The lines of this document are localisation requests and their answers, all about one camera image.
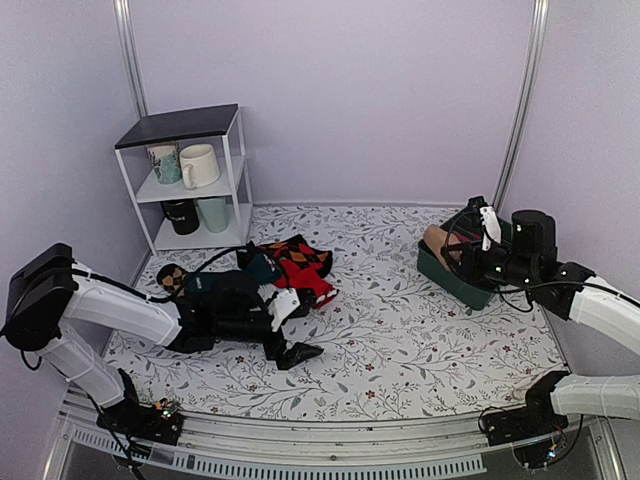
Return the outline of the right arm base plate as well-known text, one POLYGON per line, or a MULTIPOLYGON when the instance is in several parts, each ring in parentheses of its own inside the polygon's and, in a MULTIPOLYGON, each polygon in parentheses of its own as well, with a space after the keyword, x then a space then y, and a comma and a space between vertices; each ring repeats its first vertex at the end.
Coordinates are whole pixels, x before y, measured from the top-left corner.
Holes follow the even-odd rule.
POLYGON ((523 441, 549 435, 546 451, 540 447, 518 448, 516 460, 529 470, 551 466, 560 460, 560 452, 568 446, 564 430, 568 417, 554 411, 551 393, 556 384, 567 377, 567 371, 552 371, 536 381, 525 392, 523 407, 506 409, 487 407, 478 417, 478 428, 490 446, 523 441))

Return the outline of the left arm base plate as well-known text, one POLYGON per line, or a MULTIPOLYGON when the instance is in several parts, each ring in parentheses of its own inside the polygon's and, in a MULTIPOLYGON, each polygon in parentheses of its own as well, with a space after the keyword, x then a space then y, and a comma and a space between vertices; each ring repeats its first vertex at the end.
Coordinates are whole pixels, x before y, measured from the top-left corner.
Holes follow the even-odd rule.
POLYGON ((184 423, 179 403, 162 398, 153 404, 142 404, 130 376, 121 368, 118 373, 124 385, 124 398, 101 409, 97 426, 128 437, 176 446, 184 423))

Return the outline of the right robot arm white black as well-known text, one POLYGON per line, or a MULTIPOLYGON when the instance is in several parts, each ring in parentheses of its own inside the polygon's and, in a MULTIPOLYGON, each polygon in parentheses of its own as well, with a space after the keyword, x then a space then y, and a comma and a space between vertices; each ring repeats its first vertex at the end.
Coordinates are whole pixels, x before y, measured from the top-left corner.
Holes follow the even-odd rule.
MULTIPOLYGON (((493 207, 476 198, 452 218, 446 233, 451 235, 462 219, 469 220, 478 233, 465 242, 444 242, 441 254, 453 275, 485 291, 523 292, 530 302, 555 316, 638 352, 638 300, 587 267, 559 262, 556 223, 551 216, 539 210, 519 210, 505 230, 493 207)), ((525 402, 516 422, 527 436, 539 435, 556 415, 636 420, 639 378, 554 371, 527 390, 525 402)))

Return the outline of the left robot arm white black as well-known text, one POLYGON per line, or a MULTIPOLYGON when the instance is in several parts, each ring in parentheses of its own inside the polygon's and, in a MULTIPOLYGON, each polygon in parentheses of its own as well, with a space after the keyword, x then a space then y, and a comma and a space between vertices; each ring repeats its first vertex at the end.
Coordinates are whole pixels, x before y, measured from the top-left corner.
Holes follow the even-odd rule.
POLYGON ((73 328, 85 321, 131 333, 169 351, 209 351, 219 341, 262 344, 278 369, 289 370, 323 350, 290 343, 282 323, 297 308, 297 293, 287 289, 273 300, 260 295, 247 272, 167 273, 170 292, 157 297, 93 272, 77 262, 70 246, 52 245, 10 280, 1 334, 21 352, 34 352, 94 402, 128 434, 148 426, 127 377, 100 359, 73 328))

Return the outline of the tan ribbed sock brown cuff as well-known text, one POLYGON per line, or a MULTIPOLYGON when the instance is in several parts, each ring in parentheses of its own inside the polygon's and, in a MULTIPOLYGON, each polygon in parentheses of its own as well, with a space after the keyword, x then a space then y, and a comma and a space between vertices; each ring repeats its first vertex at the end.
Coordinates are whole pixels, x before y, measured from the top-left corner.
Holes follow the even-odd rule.
POLYGON ((444 246, 457 245, 461 243, 460 239, 456 235, 451 234, 450 236, 447 236, 447 232, 437 225, 429 225, 427 227, 423 235, 423 241, 443 266, 447 266, 447 264, 445 258, 441 254, 441 249, 444 246))

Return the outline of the green divided storage box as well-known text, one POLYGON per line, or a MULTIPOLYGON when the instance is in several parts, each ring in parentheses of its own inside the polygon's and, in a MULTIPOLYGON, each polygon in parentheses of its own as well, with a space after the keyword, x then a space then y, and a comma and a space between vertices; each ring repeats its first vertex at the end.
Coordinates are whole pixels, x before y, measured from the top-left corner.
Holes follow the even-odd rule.
MULTIPOLYGON (((452 234, 455 231, 469 232, 482 237, 479 218, 473 216, 467 207, 442 223, 440 228, 448 232, 451 225, 454 225, 452 234)), ((472 310, 483 310, 494 296, 491 292, 463 282, 446 270, 423 240, 418 242, 417 270, 472 310)))

